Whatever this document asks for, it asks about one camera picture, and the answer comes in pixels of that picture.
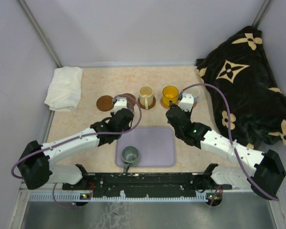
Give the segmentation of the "yellow mug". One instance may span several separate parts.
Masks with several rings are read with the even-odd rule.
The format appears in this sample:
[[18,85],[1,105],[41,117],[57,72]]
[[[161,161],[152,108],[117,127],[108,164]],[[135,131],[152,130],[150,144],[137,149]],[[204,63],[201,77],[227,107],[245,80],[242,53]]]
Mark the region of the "yellow mug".
[[170,103],[173,103],[173,104],[177,103],[178,95],[179,95],[179,91],[176,87],[166,86],[163,89],[163,96],[162,96],[163,104],[166,106],[170,106]]

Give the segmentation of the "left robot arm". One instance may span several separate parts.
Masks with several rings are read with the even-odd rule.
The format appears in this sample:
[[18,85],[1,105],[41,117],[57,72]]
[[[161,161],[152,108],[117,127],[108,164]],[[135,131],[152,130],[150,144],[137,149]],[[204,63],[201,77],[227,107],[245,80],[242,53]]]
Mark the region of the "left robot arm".
[[83,131],[64,139],[39,144],[27,144],[15,167],[27,189],[34,190],[46,183],[67,183],[79,189],[87,188],[90,178],[81,165],[61,166],[57,163],[76,153],[111,144],[130,130],[134,114],[123,108],[112,116],[92,124]]

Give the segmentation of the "purple glass cup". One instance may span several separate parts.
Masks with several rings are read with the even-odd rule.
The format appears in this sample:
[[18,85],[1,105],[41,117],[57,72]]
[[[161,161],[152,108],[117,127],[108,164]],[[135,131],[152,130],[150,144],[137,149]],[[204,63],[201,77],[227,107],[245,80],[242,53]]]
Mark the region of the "purple glass cup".
[[135,115],[134,105],[129,101],[127,102],[127,109],[131,111],[133,115]]

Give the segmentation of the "dark wooden coaster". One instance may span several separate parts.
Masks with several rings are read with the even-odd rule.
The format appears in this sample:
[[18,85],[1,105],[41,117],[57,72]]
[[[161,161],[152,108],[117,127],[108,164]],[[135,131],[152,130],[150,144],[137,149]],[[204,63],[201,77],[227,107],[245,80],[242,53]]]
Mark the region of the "dark wooden coaster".
[[153,102],[148,106],[148,108],[145,106],[146,104],[148,104],[148,99],[147,98],[138,98],[137,100],[139,106],[142,108],[142,109],[145,109],[145,110],[150,110],[152,109],[155,104],[156,104],[156,98],[153,97]]
[[99,97],[98,100],[96,101],[96,106],[102,112],[109,111],[113,108],[112,100],[113,98],[111,96],[103,95]]
[[123,97],[127,98],[127,101],[130,102],[133,106],[135,106],[136,97],[131,93],[123,93]]

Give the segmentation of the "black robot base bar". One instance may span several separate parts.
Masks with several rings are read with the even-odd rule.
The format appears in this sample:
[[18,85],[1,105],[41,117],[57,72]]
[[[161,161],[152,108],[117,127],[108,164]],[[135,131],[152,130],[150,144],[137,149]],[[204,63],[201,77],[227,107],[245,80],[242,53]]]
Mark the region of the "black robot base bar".
[[218,184],[209,173],[90,173],[78,184],[63,184],[63,190],[92,191],[94,198],[195,197],[196,191],[214,190]]

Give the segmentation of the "cream mug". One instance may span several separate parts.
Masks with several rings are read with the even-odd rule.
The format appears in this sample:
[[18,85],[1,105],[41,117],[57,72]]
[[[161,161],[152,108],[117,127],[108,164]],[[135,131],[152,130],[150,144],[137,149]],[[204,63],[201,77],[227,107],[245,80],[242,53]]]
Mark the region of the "cream mug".
[[143,86],[139,89],[139,102],[145,110],[153,104],[153,88],[150,86]]

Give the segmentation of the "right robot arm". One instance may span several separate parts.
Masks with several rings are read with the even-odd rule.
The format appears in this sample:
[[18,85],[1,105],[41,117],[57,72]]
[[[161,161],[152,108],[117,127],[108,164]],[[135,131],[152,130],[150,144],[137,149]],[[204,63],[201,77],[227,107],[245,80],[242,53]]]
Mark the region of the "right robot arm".
[[191,122],[187,112],[179,106],[170,108],[166,114],[175,136],[189,146],[216,153],[241,167],[240,176],[260,197],[277,201],[276,196],[286,171],[280,156],[273,150],[262,152],[250,149],[236,141],[230,142],[210,127]]

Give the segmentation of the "light blue mug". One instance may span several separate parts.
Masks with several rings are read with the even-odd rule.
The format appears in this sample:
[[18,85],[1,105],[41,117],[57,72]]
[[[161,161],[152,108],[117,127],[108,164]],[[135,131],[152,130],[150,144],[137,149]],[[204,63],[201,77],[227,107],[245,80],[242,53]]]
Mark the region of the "light blue mug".
[[191,97],[193,98],[194,100],[194,103],[197,102],[198,100],[198,97],[200,95],[200,90],[197,86],[194,86],[194,87],[191,87],[191,88],[188,88],[184,91],[186,94],[190,94]]

